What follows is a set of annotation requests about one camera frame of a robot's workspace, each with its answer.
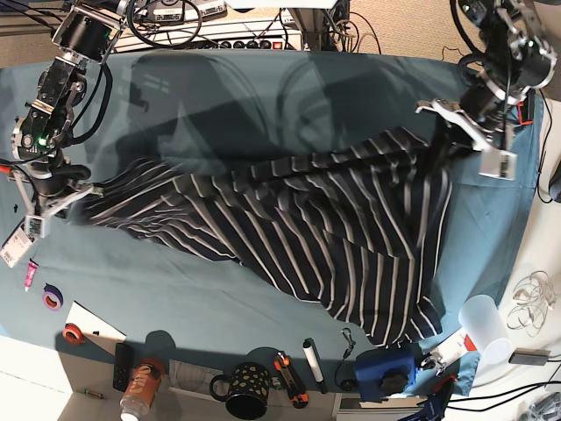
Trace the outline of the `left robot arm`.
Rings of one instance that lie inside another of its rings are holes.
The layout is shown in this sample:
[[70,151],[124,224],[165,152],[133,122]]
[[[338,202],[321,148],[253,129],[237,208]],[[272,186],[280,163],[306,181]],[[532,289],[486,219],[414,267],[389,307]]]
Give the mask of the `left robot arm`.
[[468,90],[458,102],[420,101],[415,111],[435,112],[447,125],[461,128],[481,153],[481,175],[513,180],[517,156],[508,151],[508,113],[530,91],[549,84],[557,53],[523,1],[451,1],[450,6],[458,33],[471,50],[458,63]]

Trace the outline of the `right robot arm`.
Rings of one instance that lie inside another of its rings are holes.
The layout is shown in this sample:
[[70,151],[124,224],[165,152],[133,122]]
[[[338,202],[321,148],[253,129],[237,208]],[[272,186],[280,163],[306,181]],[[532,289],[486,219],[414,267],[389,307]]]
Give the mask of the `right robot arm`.
[[[28,177],[36,197],[60,196],[73,182],[86,180],[90,172],[65,161],[63,149],[78,145],[97,131],[108,107],[112,76],[106,61],[126,28],[128,1],[73,1],[53,33],[60,49],[41,74],[36,98],[26,105],[11,135],[13,161],[2,164]],[[74,136],[75,106],[86,95],[86,67],[96,64],[106,78],[102,105],[93,127]]]

